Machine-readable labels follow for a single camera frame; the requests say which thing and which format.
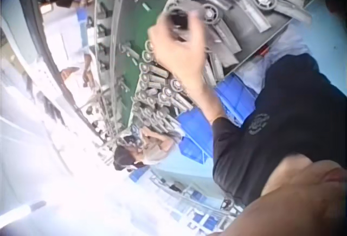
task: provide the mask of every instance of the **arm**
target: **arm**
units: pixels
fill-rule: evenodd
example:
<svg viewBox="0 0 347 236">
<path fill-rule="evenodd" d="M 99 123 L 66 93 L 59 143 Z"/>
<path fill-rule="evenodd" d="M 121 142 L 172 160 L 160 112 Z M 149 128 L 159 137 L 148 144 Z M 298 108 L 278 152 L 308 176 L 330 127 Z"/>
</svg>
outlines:
<svg viewBox="0 0 347 236">
<path fill-rule="evenodd" d="M 157 24 L 149 29 L 149 37 L 155 48 L 155 55 L 161 65 L 180 79 L 190 98 L 198 105 L 209 123 L 225 113 L 219 98 L 202 79 L 205 64 L 204 25 L 193 13 L 189 16 L 190 41 L 180 43 L 172 39 L 166 23 L 166 16 L 161 15 Z"/>
</svg>

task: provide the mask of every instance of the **black shirt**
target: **black shirt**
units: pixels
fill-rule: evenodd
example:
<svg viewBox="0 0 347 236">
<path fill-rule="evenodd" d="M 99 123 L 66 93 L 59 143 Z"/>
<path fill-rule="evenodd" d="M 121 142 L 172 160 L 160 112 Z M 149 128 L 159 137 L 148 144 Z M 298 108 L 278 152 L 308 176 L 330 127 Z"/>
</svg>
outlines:
<svg viewBox="0 0 347 236">
<path fill-rule="evenodd" d="M 346 168 L 346 96 L 308 54 L 287 55 L 266 73 L 255 111 L 241 127 L 213 122 L 215 182 L 238 204 L 260 197 L 286 156 L 332 160 Z"/>
</svg>

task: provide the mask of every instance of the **hand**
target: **hand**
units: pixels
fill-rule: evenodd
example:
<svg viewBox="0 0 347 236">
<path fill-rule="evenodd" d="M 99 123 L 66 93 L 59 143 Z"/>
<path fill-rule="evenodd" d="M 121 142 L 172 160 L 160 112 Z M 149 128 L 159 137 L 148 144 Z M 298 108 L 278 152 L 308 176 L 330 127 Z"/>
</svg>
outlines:
<svg viewBox="0 0 347 236">
<path fill-rule="evenodd" d="M 148 30 L 157 61 L 169 70 L 188 89 L 203 84 L 205 64 L 204 24 L 196 12 L 188 17 L 190 41 L 181 43 L 171 37 L 166 14 L 160 15 L 157 24 Z"/>
<path fill-rule="evenodd" d="M 146 126 L 144 126 L 143 128 L 141 128 L 141 133 L 142 133 L 142 135 L 144 136 L 144 137 L 148 137 L 148 136 L 150 136 L 150 134 L 152 134 L 152 131 L 148 128 L 148 127 L 146 127 Z"/>
</svg>

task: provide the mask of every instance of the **blue crate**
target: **blue crate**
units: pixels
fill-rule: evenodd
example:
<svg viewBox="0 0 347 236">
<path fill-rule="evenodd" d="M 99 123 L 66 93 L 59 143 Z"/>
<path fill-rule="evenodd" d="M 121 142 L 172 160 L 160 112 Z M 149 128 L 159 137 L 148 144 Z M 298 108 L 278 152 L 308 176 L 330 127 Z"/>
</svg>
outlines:
<svg viewBox="0 0 347 236">
<path fill-rule="evenodd" d="M 223 105 L 238 122 L 243 123 L 254 111 L 255 96 L 236 75 L 229 75 L 215 90 Z"/>
<path fill-rule="evenodd" d="M 190 138 L 184 137 L 178 145 L 181 154 L 195 162 L 205 164 L 208 157 Z"/>
<path fill-rule="evenodd" d="M 254 111 L 255 96 L 236 75 L 229 75 L 218 84 L 215 91 L 228 116 L 233 116 L 236 122 L 242 124 Z M 181 114 L 177 119 L 190 138 L 189 142 L 180 145 L 182 155 L 202 164 L 208 157 L 213 157 L 212 128 L 202 112 L 195 108 Z"/>
</svg>

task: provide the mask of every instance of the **logo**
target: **logo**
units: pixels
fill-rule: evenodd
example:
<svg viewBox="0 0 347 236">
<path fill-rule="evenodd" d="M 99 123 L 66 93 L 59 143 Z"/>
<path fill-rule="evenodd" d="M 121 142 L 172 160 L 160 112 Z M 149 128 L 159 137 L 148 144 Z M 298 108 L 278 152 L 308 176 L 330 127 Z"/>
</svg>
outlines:
<svg viewBox="0 0 347 236">
<path fill-rule="evenodd" d="M 257 134 L 260 130 L 262 130 L 266 125 L 270 116 L 268 114 L 258 114 L 254 117 L 251 125 L 248 127 L 248 133 L 251 135 Z"/>
</svg>

